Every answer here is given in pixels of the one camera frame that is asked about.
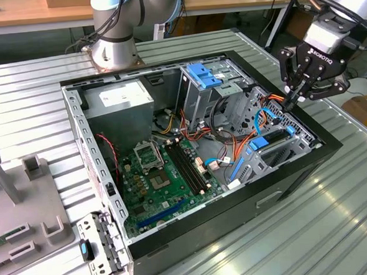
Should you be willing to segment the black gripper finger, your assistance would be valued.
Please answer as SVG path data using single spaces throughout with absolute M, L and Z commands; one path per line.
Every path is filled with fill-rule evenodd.
M 315 68 L 307 73 L 296 72 L 294 78 L 298 84 L 303 83 L 297 90 L 296 103 L 340 95 L 350 87 L 344 68 Z
M 310 57 L 301 55 L 297 57 L 295 47 L 284 47 L 278 55 L 281 80 L 285 83 L 285 102 L 305 101 L 305 94 L 302 86 L 308 76 L 305 75 L 310 65 Z

